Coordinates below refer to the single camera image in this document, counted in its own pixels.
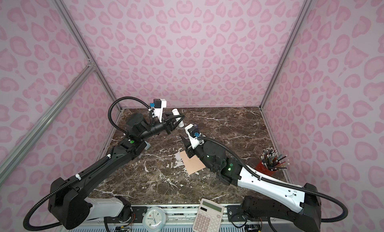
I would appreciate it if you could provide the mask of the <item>beige envelope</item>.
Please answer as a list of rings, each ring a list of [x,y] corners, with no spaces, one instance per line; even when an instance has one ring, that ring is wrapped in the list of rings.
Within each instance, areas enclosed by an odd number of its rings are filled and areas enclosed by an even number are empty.
[[[188,175],[192,175],[206,167],[196,155],[189,158],[187,153],[182,151],[180,152],[180,156]]]

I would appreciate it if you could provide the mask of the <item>white glue stick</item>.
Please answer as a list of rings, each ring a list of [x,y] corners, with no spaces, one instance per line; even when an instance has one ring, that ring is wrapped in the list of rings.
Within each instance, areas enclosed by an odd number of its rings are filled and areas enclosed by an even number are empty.
[[[185,124],[184,124],[184,122],[183,122],[183,119],[180,117],[180,112],[179,112],[179,110],[178,109],[173,109],[172,110],[172,114],[174,115],[174,116],[178,116],[177,118],[176,118],[176,123],[177,123],[177,126],[179,127],[179,128],[183,128],[184,126],[185,126]]]

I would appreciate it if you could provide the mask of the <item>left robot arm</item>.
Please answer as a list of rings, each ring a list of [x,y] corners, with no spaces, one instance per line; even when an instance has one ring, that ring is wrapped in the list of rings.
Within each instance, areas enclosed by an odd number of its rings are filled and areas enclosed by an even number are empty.
[[[87,201],[89,194],[109,175],[137,158],[149,147],[146,140],[165,131],[170,134],[183,121],[185,115],[165,112],[161,121],[149,124],[141,113],[131,115],[126,123],[126,136],[107,155],[93,165],[67,180],[58,178],[51,185],[56,194],[49,199],[48,209],[62,226],[71,230],[86,220],[93,220],[93,212],[102,217],[115,218],[126,222],[132,217],[131,204],[122,196],[117,197],[116,209],[98,209],[95,202]]]

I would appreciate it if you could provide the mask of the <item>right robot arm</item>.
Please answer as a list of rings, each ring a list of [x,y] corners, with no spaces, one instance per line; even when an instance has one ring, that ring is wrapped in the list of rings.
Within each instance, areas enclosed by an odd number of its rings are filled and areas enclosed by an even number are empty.
[[[278,218],[293,222],[305,232],[321,230],[321,201],[305,187],[275,180],[246,165],[223,144],[206,137],[181,137],[188,157],[196,156],[223,184],[246,188],[268,197],[257,202],[245,197],[243,211],[254,217]]]

